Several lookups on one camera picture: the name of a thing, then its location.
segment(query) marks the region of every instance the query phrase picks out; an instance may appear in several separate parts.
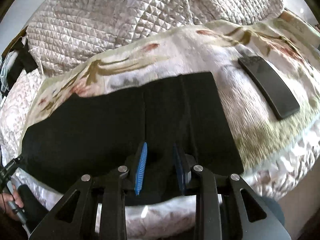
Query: bed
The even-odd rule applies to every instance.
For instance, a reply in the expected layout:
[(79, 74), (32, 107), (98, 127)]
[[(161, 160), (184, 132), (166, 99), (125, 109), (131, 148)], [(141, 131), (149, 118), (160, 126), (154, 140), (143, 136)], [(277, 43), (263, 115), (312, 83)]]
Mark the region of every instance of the bed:
[[(298, 48), (300, 56), (305, 60), (304, 64), (307, 67), (311, 64), (312, 71), (316, 72), (319, 69), (319, 52), (316, 50), (320, 44), (319, 33), (290, 12), (283, 12), (282, 0), (252, 1), (47, 0), (34, 14), (27, 29), (30, 53), (39, 69), (29, 74), (21, 73), (0, 111), (0, 144), (4, 163), (19, 154), (26, 128), (39, 121), (30, 117), (30, 109), (39, 100), (38, 92), (46, 80), (54, 79), (59, 74), (63, 76), (69, 70), (81, 73), (92, 56), (128, 45), (143, 37), (165, 33), (173, 27), (191, 25), (190, 28), (196, 28), (196, 25), (204, 24), (201, 28), (222, 34), (226, 30), (219, 26), (226, 23), (218, 21), (210, 25), (211, 21), (223, 19), (238, 24), (225, 25), (227, 29), (234, 31), (240, 25), (251, 25), (263, 20), (263, 23), (254, 25), (253, 29), (244, 27), (241, 31), (265, 31), (286, 37), (293, 43), (289, 42), (291, 46)], [(201, 34), (206, 38), (210, 36), (206, 32)], [(246, 46), (255, 51), (249, 44)], [(176, 69), (172, 75), (183, 71), (184, 69)], [(129, 80), (134, 80), (130, 73), (114, 75), (113, 90), (115, 87), (127, 87), (128, 84), (123, 85), (123, 81), (128, 76)], [(163, 77), (158, 72), (141, 75), (138, 83), (131, 82), (130, 86)], [(109, 87), (104, 93), (113, 90)], [(256, 156), (244, 163), (245, 173), (242, 176), (258, 194), (279, 199), (292, 190), (312, 168), (320, 154), (318, 114), (316, 107), (308, 124), (300, 128), (290, 143), (277, 147), (276, 151), (268, 155)], [(61, 194), (23, 170), (18, 170), (15, 177), (27, 184), (48, 209), (61, 197)], [(126, 207), (126, 218), (127, 232), (131, 238), (169, 236), (194, 225), (195, 197), (180, 197), (151, 206)]]

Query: floor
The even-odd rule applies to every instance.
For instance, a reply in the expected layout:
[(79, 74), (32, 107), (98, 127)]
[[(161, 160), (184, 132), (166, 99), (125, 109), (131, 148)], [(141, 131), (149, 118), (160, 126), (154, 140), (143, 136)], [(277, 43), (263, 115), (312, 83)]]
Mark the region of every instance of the floor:
[[(15, 0), (0, 23), (0, 53), (19, 33), (45, 0)], [(284, 0), (285, 6), (311, 25), (317, 23), (304, 0)], [(320, 206), (320, 160), (305, 179), (279, 203), (286, 218), (286, 229), (292, 240), (299, 237), (303, 225)]]

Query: quilted bedspread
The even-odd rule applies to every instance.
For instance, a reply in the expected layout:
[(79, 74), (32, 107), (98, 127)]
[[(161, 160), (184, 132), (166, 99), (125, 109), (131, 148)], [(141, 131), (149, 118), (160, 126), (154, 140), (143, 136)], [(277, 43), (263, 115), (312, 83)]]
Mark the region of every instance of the quilted bedspread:
[[(0, 111), (4, 162), (19, 154), (26, 128), (49, 116), (72, 93), (95, 96), (167, 76), (211, 71), (246, 169), (243, 177), (258, 193), (280, 197), (302, 179), (320, 153), (319, 44), (319, 33), (286, 12), (280, 19), (252, 26), (220, 20), (175, 28), (98, 54), (56, 77), (45, 78), (39, 70), (23, 74), (13, 88), (17, 93), (10, 92)], [(37, 50), (31, 53), (41, 67)], [(281, 122), (275, 119), (237, 64), (238, 57), (252, 53), (269, 61), (292, 90), (299, 113)], [(31, 91), (17, 91), (28, 78)], [(21, 101), (27, 102), (25, 109), (19, 108)], [(48, 208), (61, 196), (23, 171), (16, 176)], [(129, 237), (172, 235), (194, 225), (195, 197), (128, 207), (126, 213)]]
[(172, 27), (217, 19), (250, 25), (283, 9), (283, 0), (46, 0), (29, 23), (28, 44), (51, 76)]

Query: quilted blanket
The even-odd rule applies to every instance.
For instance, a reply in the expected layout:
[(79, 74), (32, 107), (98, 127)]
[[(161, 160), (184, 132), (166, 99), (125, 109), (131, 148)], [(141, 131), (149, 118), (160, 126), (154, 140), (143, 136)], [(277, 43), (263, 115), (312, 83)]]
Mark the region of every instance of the quilted blanket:
[(46, 0), (29, 23), (28, 44), (51, 76), (172, 27), (217, 19), (250, 25), (283, 8), (283, 0)]
[[(20, 140), (27, 127), (48, 117), (72, 93), (90, 97), (140, 86), (168, 76), (211, 71), (246, 169), (243, 176), (276, 163), (280, 172), (283, 171), (281, 165), (297, 168), (299, 177), (304, 171), (299, 165), (294, 167), (294, 159), (288, 161), (286, 156), (299, 156), (296, 144), (301, 148), (300, 139), (306, 138), (304, 135), (311, 126), (318, 127), (316, 133), (320, 131), (320, 55), (314, 48), (320, 44), (320, 36), (291, 14), (286, 13), (281, 17), (252, 26), (219, 20), (205, 25), (175, 28), (98, 54), (63, 75), (46, 78), (39, 82), (43, 83), (40, 88), (38, 86), (21, 129)], [(271, 64), (297, 98), (301, 108), (298, 113), (280, 122), (275, 119), (264, 97), (237, 63), (237, 59), (244, 54), (258, 54)], [(5, 102), (0, 112), (1, 120), (10, 120), (15, 116), (10, 111), (10, 103)], [(2, 135), (6, 132), (3, 130), (5, 128), (9, 130), (10, 125), (8, 128), (8, 124), (2, 123)], [(10, 160), (19, 154), (20, 140), (12, 145), (13, 148), (17, 147), (14, 151), (4, 151), (4, 159)], [(316, 146), (319, 140), (319, 136), (313, 142), (310, 137), (308, 141), (304, 140), (306, 147), (312, 147), (310, 150), (314, 152), (314, 159), (318, 157), (319, 149)], [(9, 145), (8, 141), (1, 141), (2, 147)], [(274, 174), (274, 171), (269, 173), (269, 179)], [(30, 180), (23, 171), (18, 171), (17, 175), (35, 187), (36, 181)], [(268, 185), (268, 181), (260, 181), (260, 184), (263, 183)], [(60, 197), (39, 182), (36, 182), (36, 187), (41, 189), (39, 199), (47, 207)], [(159, 205), (150, 206), (145, 218), (142, 218), (142, 214), (138, 217), (129, 215), (128, 236), (160, 237), (191, 227), (194, 224), (195, 198), (180, 199), (178, 203), (185, 203), (185, 206), (172, 206), (171, 210), (165, 209), (166, 212)], [(126, 211), (134, 213), (134, 210), (127, 208)]]

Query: round metal bolt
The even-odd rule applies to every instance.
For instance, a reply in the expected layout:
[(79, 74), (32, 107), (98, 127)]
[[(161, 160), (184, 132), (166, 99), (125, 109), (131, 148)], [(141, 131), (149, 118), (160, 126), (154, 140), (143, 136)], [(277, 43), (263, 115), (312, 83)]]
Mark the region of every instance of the round metal bolt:
[(126, 172), (128, 170), (128, 167), (127, 166), (120, 166), (119, 168), (118, 168), (118, 171), (119, 172)]
[(202, 167), (201, 165), (195, 165), (195, 166), (193, 167), (193, 169), (194, 169), (195, 171), (203, 171), (203, 167)]
[(83, 175), (83, 176), (81, 177), (81, 180), (82, 180), (82, 181), (88, 181), (88, 180), (90, 180), (90, 179), (91, 179), (91, 177), (90, 177), (89, 174), (85, 174), (85, 175)]
[(230, 177), (232, 180), (239, 180), (240, 179), (240, 176), (238, 174), (231, 174)]

